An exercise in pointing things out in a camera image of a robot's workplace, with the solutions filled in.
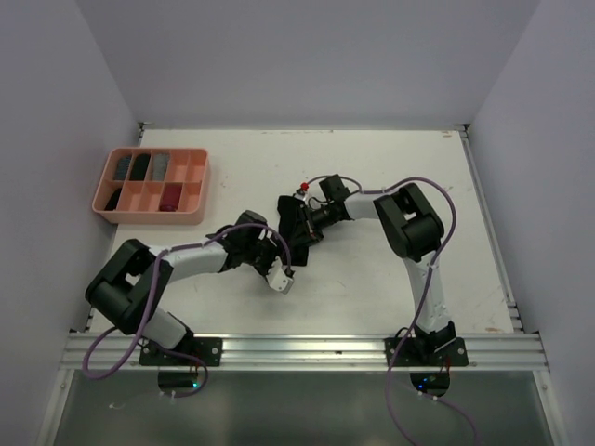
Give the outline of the pink divided organizer tray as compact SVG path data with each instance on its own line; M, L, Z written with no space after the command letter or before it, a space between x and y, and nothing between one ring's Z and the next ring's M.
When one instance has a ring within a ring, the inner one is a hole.
M143 181L129 181L134 158L149 153L151 160ZM151 181L152 158L156 153L170 155L165 180ZM117 161L126 155L132 160L125 181L113 179ZM122 225L197 225L205 215L210 179L209 153L202 148L141 148L124 147L111 151L104 165L91 207L108 222ZM166 184L181 184L178 210L161 212L159 204ZM105 212L104 206L112 192L122 189L117 208Z

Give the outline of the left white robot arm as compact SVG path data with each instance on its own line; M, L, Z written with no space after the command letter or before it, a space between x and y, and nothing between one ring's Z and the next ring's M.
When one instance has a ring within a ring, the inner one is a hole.
M193 353L190 329L160 308L166 287L200 274L252 267L269 287L285 293L293 283L291 253L285 239L260 215L245 211L195 243L149 246L125 241L86 288L85 298L115 329L160 346L172 364Z

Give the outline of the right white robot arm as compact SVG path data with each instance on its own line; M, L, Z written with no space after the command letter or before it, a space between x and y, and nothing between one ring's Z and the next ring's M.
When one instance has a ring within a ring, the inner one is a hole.
M392 252L403 260L412 287L416 307L413 331L414 352L422 363L432 365L447 353L447 345L456 339L456 329L448 312L439 260L456 228L456 209L451 228L446 230L418 181L432 187L437 184L414 177L387 191L351 192L340 175L319 177L324 201L316 209L309 203L297 208L291 246L301 262L306 262L309 248L324 237L324 230L342 221L374 219L384 231Z

